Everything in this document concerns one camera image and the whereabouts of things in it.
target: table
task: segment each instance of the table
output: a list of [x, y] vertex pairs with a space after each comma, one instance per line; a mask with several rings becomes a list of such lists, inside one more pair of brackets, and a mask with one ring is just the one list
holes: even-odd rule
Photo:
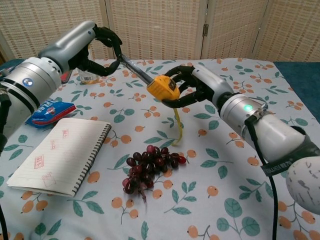
[[[105, 66], [112, 61], [97, 60]], [[319, 123], [272, 62], [244, 58], [135, 62], [152, 77], [180, 64], [204, 65], [235, 91], [267, 101], [278, 118], [304, 128], [320, 146]], [[75, 197], [66, 198], [28, 195], [6, 185], [52, 128], [20, 127], [1, 155], [0, 197], [10, 239], [22, 235], [35, 240], [271, 239], [273, 195], [257, 153], [219, 118], [210, 102], [179, 110], [183, 138], [169, 150], [183, 154], [189, 164], [156, 176], [145, 204], [140, 196], [123, 192], [122, 180], [128, 171], [125, 158], [144, 151], [148, 144], [168, 146], [177, 139], [173, 110], [156, 101], [123, 66], [91, 85], [81, 84], [75, 71], [51, 98], [74, 103], [74, 118], [110, 122], [112, 131]], [[282, 225], [278, 225], [278, 239], [294, 239], [297, 231], [311, 239], [319, 232], [320, 217], [294, 202], [284, 174], [274, 180]], [[32, 210], [21, 213], [28, 204], [30, 208], [28, 201], [33, 202]]]

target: blue snack bag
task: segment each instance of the blue snack bag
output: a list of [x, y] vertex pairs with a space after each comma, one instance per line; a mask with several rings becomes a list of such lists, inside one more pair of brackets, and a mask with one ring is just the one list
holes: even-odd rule
[[36, 128], [43, 128], [62, 119], [75, 109], [76, 106], [73, 103], [48, 99], [26, 121], [26, 123]]

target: notebook page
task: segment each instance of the notebook page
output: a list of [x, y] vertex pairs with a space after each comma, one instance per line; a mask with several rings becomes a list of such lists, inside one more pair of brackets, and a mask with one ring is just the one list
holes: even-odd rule
[[83, 168], [105, 126], [103, 121], [63, 118], [14, 172], [11, 187], [73, 196]]

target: red stamp mark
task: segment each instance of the red stamp mark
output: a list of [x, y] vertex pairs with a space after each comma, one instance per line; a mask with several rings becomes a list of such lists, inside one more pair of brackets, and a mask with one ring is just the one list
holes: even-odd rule
[[63, 138], [68, 137], [68, 135], [69, 135], [69, 129], [62, 130], [62, 136], [63, 136]]
[[34, 169], [38, 169], [44, 166], [44, 158], [45, 156], [36, 156], [34, 158]]
[[56, 149], [56, 141], [55, 140], [51, 140], [51, 150]]
[[50, 187], [51, 185], [56, 184], [56, 180], [52, 176], [52, 172], [48, 172], [46, 175], [43, 175], [42, 180], [46, 187]]

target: spiral notebook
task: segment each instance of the spiral notebook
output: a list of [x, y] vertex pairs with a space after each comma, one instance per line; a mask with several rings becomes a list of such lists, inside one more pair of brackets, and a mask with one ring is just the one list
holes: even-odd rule
[[8, 186], [73, 197], [110, 129], [104, 121], [61, 119], [10, 177]]

